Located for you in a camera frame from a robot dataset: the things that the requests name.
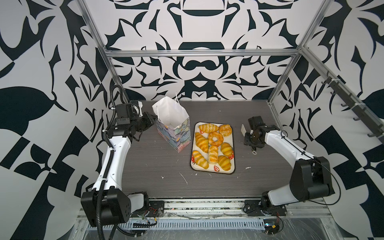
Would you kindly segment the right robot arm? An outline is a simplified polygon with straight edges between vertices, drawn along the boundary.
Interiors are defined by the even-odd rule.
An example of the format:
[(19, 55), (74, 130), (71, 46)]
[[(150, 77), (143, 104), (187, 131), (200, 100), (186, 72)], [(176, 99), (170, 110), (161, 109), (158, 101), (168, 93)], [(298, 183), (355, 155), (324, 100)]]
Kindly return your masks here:
[(276, 126), (257, 126), (247, 132), (242, 127), (245, 145), (253, 151), (268, 145), (276, 150), (293, 168), (287, 185), (266, 191), (260, 200), (246, 200), (243, 212), (248, 216), (282, 214), (286, 205), (312, 202), (335, 193), (336, 178), (331, 172), (329, 161), (316, 157), (293, 143), (284, 131)]

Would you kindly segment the white and steel tongs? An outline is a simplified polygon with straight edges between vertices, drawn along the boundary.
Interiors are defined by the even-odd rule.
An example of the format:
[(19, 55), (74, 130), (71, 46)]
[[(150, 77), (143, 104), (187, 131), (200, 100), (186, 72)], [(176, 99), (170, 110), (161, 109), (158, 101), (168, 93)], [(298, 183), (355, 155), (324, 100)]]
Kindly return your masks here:
[(257, 155), (257, 148), (253, 145), (253, 143), (251, 141), (251, 132), (247, 132), (244, 124), (242, 124), (242, 126), (241, 126), (241, 133), (244, 137), (244, 145), (251, 147), (252, 154)]

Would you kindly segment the colourful printed paper bag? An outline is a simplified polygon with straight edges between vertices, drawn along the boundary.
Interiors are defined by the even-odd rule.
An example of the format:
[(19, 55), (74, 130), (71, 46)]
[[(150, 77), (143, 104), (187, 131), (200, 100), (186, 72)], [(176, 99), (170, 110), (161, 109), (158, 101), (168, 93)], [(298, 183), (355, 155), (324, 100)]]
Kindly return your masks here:
[(181, 152), (191, 142), (190, 116), (178, 99), (163, 97), (152, 105), (157, 117), (158, 133)]

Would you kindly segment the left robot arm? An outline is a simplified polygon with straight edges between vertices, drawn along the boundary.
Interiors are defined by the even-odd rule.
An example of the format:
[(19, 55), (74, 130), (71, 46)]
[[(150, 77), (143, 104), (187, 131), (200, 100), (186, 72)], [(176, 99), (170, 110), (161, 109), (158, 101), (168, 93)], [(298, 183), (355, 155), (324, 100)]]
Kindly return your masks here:
[(83, 193), (81, 197), (83, 210), (90, 225), (97, 229), (100, 240), (105, 239), (104, 227), (109, 225), (112, 226), (110, 240), (116, 231), (135, 237), (135, 233), (124, 231), (120, 225), (127, 223), (134, 212), (149, 212), (148, 194), (124, 194), (122, 177), (132, 142), (139, 142), (142, 133), (153, 126), (157, 119), (143, 112), (142, 102), (130, 100), (119, 85), (111, 87), (110, 100), (112, 119), (102, 131), (102, 139), (108, 145), (105, 160), (91, 191)]

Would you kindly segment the striped fake bun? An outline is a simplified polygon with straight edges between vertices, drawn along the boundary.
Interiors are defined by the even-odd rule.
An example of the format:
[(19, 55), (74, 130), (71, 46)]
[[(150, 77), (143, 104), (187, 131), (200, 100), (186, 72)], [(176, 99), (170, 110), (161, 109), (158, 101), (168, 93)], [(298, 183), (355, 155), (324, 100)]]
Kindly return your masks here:
[(233, 158), (234, 150), (229, 143), (222, 143), (221, 144), (221, 152), (227, 158), (229, 158), (229, 159)]

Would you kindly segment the knotted fake bread roll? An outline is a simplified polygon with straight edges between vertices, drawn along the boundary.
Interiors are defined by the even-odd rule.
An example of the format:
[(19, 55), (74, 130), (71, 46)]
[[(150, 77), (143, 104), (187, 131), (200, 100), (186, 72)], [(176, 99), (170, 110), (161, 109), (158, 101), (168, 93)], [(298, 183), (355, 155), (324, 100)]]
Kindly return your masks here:
[(219, 133), (223, 137), (229, 137), (232, 134), (232, 132), (233, 132), (233, 130), (232, 130), (232, 127), (230, 125), (221, 125), (219, 127)]

